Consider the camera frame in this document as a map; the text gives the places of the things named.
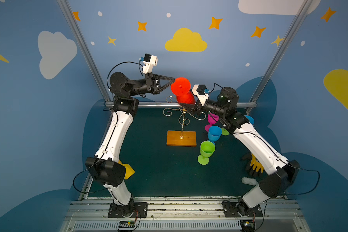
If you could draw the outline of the red wine glass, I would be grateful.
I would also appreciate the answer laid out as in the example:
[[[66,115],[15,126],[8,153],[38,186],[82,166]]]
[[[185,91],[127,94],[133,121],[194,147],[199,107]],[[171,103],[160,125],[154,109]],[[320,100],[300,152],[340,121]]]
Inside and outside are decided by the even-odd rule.
[[[190,88],[190,81],[184,77],[177,78],[171,85],[171,91],[176,96],[178,103],[195,104],[195,98]]]

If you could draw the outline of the green wine glass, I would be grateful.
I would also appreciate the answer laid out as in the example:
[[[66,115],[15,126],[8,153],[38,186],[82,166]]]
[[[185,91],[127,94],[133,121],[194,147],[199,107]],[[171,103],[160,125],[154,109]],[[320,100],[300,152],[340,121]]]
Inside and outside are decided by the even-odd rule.
[[[221,131],[222,131],[222,135],[224,136],[227,136],[230,134],[225,128],[221,128]]]
[[[198,162],[201,165],[207,165],[209,163],[209,158],[215,152],[215,144],[211,141],[204,141],[200,144],[200,155],[198,156]]]

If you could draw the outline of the pink wine glass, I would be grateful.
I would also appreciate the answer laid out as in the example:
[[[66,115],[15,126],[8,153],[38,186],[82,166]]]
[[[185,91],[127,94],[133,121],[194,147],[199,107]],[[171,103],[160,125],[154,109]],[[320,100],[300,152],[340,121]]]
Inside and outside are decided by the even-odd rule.
[[[208,125],[205,126],[205,130],[208,132],[210,127],[214,126],[218,122],[219,116],[212,113],[208,113],[207,120]]]

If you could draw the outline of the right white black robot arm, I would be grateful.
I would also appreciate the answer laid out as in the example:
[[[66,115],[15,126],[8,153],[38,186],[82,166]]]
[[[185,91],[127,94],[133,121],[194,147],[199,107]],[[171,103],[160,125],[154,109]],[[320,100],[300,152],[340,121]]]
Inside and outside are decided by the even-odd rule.
[[[217,115],[224,128],[255,156],[268,174],[242,196],[239,206],[243,211],[277,197],[295,182],[300,164],[295,160],[289,161],[277,152],[256,131],[246,116],[237,111],[239,96],[236,90],[222,88],[216,101],[210,99],[210,90],[205,85],[194,85],[191,92],[198,98],[196,104],[183,103],[182,107],[194,115]]]

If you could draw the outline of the blue wine glass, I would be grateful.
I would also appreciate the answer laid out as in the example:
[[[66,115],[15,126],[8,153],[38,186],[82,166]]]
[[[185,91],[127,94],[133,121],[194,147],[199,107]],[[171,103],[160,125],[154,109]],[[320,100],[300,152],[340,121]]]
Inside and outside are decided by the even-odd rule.
[[[222,136],[222,129],[218,126],[211,126],[208,129],[208,140],[215,144],[215,142]]]
[[[255,120],[251,116],[246,115],[246,118],[249,120],[251,124],[254,124]]]

